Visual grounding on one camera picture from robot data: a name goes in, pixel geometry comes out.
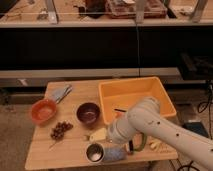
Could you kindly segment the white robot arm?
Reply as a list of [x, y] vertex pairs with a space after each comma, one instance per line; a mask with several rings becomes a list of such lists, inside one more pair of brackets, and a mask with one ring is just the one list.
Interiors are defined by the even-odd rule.
[[145, 97], [106, 128], [91, 134], [90, 142], [125, 144], [137, 133], [157, 138], [213, 171], [213, 140], [184, 129], [160, 115], [160, 102]]

